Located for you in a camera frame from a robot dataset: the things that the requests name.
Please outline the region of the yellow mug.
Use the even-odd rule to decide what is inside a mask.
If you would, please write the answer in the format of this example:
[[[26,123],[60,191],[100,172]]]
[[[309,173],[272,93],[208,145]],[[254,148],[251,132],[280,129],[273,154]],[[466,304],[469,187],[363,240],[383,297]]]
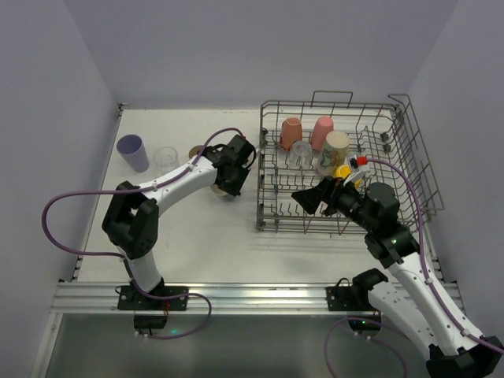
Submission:
[[[337,169],[335,170],[333,176],[335,178],[346,179],[351,173],[352,173],[351,167],[349,165],[345,164],[345,165],[338,166]],[[361,183],[362,183],[362,179],[358,179],[354,183],[355,188],[358,189],[361,186]]]

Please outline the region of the beige plastic cup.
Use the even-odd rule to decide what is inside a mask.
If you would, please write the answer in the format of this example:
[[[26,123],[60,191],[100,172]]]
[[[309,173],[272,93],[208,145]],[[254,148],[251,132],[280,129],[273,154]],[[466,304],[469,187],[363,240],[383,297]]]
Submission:
[[[190,159],[192,159],[193,157],[197,156],[198,153],[200,152],[200,150],[203,148],[203,145],[197,145],[197,146],[194,146],[190,149],[189,153],[188,153],[188,157]]]

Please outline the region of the clear textured glass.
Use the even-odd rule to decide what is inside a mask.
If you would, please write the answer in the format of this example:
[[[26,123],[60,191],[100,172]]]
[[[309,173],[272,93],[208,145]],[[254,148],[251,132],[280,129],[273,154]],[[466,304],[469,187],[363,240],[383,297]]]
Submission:
[[[163,174],[178,169],[180,166],[178,152],[170,146],[164,146],[156,150],[153,160],[157,170]]]

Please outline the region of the lavender plastic cup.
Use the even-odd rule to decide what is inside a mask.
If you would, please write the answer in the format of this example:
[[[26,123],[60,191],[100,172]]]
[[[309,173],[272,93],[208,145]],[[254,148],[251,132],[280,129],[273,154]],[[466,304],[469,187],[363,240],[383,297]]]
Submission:
[[[117,141],[116,148],[120,156],[135,172],[145,172],[150,167],[146,149],[140,136],[125,135]]]

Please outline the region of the blue mug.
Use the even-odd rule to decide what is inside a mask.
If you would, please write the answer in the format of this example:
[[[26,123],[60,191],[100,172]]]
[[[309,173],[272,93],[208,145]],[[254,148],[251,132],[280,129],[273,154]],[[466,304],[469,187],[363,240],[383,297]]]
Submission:
[[[234,195],[230,195],[226,191],[220,189],[217,185],[212,185],[209,188],[217,197],[222,198],[223,200],[233,200],[235,198]]]

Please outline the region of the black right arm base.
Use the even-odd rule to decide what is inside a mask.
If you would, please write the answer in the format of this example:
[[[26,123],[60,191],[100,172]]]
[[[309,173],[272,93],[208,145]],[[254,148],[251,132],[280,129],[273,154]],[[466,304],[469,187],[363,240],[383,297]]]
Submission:
[[[388,278],[378,269],[367,270],[351,280],[343,277],[335,285],[325,288],[328,310],[371,313],[362,320],[348,320],[347,323],[358,334],[375,336],[381,326],[370,321],[381,322],[381,312],[370,305],[368,293],[377,284],[387,281]]]

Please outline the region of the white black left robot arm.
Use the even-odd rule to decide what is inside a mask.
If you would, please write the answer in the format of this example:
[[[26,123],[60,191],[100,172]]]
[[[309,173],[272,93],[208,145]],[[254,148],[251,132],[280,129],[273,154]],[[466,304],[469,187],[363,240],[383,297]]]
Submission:
[[[128,275],[149,295],[161,285],[153,248],[160,216],[176,203],[205,187],[240,195],[257,151],[241,135],[216,146],[202,146],[188,163],[140,185],[124,181],[117,186],[102,230],[123,256]]]

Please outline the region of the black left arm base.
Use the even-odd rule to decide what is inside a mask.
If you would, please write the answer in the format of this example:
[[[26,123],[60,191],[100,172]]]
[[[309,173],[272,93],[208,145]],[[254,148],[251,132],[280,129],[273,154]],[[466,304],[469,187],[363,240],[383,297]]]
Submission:
[[[160,297],[177,296],[168,301],[146,297],[132,284],[116,287],[115,292],[118,294],[117,308],[121,311],[161,313],[161,315],[135,315],[133,317],[134,329],[148,335],[153,335],[154,331],[160,331],[166,326],[170,310],[185,311],[187,308],[188,287],[185,286],[165,286],[163,282],[160,282],[151,291],[151,295]]]

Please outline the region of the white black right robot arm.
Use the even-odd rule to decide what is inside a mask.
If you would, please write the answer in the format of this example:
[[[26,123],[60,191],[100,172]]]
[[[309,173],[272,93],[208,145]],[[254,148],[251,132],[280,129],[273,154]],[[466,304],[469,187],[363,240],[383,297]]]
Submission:
[[[422,251],[422,243],[398,220],[392,187],[371,183],[360,194],[352,183],[325,177],[316,187],[291,196],[308,214],[321,203],[325,213],[341,213],[363,228],[370,254],[402,285],[403,298],[377,269],[354,277],[359,299],[384,313],[425,359],[432,377],[486,377],[502,357],[503,345],[485,336],[454,303]]]

